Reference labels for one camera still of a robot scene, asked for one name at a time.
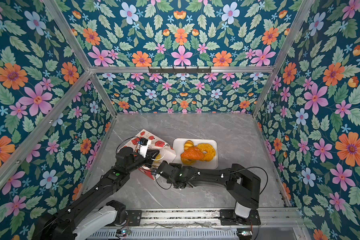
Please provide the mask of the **large orange ring bread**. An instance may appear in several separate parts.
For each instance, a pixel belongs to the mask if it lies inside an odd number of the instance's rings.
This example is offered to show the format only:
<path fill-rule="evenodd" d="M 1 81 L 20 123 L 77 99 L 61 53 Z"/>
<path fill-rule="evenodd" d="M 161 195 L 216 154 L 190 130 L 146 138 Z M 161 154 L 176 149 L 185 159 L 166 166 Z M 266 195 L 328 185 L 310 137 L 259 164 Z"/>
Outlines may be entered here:
<path fill-rule="evenodd" d="M 201 143 L 197 145 L 197 148 L 204 154 L 201 160 L 203 162 L 210 162 L 216 156 L 216 150 L 211 144 Z"/>

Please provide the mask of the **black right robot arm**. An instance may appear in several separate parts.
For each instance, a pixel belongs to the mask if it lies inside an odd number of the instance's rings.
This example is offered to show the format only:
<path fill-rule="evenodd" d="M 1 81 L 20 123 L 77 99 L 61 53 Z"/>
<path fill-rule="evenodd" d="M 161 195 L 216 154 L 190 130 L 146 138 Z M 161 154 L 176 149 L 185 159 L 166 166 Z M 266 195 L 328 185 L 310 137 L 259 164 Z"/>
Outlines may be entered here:
<path fill-rule="evenodd" d="M 248 219 L 259 208 L 261 179 L 239 164 L 222 170 L 198 169 L 163 162 L 155 171 L 176 189 L 220 186 L 235 199 L 235 215 Z"/>

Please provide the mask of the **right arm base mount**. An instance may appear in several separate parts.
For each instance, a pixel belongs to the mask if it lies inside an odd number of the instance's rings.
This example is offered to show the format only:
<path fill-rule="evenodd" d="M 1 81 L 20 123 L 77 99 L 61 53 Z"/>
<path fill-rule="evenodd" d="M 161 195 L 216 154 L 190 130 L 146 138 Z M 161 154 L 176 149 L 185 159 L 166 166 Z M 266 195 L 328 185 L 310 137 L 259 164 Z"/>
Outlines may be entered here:
<path fill-rule="evenodd" d="M 261 225 L 260 216 L 257 210 L 250 210 L 249 217 L 240 217 L 235 213 L 234 209 L 220 210 L 218 219 L 223 226 L 244 225 L 259 226 Z"/>

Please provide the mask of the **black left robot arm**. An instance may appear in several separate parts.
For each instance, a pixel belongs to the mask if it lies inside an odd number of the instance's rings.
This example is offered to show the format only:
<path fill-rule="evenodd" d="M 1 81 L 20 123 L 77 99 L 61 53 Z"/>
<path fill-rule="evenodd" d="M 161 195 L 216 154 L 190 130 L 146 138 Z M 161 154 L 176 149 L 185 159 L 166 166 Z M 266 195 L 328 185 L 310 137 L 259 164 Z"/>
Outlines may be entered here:
<path fill-rule="evenodd" d="M 45 213 L 38 218 L 32 235 L 33 240 L 73 240 L 78 235 L 76 227 L 102 201 L 120 190 L 130 179 L 130 173 L 152 165 L 159 150 L 148 150 L 145 156 L 131 147 L 122 148 L 116 154 L 115 165 L 89 191 L 55 214 Z"/>

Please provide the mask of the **orange brown croissant bread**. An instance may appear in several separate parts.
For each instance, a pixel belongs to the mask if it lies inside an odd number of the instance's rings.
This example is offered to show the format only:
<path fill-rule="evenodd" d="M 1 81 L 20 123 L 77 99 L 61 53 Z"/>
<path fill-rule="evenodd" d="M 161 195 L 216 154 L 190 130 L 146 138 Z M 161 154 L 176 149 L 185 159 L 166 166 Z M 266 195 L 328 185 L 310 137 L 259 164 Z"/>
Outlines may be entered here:
<path fill-rule="evenodd" d="M 182 159 L 189 161 L 201 161 L 205 154 L 197 147 L 190 147 L 181 154 Z"/>

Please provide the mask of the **red white paper bag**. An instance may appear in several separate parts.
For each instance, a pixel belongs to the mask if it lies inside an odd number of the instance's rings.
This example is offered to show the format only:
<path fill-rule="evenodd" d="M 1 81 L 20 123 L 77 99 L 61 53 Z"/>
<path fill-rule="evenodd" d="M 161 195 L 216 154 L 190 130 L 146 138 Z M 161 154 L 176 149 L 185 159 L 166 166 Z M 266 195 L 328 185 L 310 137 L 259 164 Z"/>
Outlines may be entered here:
<path fill-rule="evenodd" d="M 133 137 L 126 139 L 117 147 L 116 152 L 118 153 L 121 148 L 125 147 L 130 147 L 134 152 L 144 154 L 146 157 L 148 157 L 148 154 L 153 153 L 153 151 L 158 151 L 158 154 L 154 155 L 151 167 L 142 167 L 139 169 L 141 173 L 145 174 L 152 181 L 159 178 L 159 176 L 153 175 L 153 168 L 157 169 L 163 161 L 172 163 L 176 158 L 176 152 L 168 142 L 145 129 Z"/>

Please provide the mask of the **striped yellow bread roll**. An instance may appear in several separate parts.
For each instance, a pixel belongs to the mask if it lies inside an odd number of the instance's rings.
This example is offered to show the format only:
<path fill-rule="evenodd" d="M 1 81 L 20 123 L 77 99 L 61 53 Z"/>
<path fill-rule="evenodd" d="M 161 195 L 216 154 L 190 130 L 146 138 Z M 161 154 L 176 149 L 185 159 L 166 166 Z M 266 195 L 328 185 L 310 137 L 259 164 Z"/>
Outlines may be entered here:
<path fill-rule="evenodd" d="M 184 151 L 187 151 L 189 148 L 193 147 L 194 146 L 194 143 L 191 141 L 191 140 L 187 140 L 185 143 L 184 143 Z"/>

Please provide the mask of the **small yellow donut bread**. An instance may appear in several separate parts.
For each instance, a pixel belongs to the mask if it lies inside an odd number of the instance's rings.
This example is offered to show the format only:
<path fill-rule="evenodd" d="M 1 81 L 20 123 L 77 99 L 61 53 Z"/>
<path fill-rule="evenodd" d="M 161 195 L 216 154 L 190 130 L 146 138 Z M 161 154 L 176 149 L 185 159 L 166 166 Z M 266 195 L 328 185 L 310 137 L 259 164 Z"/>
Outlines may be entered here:
<path fill-rule="evenodd" d="M 188 160 L 184 158 L 181 158 L 181 161 L 184 165 L 188 165 L 188 166 L 191 166 L 197 162 L 197 160 Z"/>

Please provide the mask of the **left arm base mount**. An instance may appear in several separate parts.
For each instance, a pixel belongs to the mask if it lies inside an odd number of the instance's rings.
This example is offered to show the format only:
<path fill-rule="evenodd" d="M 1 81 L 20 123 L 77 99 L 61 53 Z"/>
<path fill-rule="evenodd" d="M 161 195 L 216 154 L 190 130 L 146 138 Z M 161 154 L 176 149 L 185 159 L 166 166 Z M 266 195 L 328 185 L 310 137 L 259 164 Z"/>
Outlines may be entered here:
<path fill-rule="evenodd" d="M 120 217 L 121 226 L 140 226 L 142 220 L 142 211 L 141 210 L 123 210 Z"/>

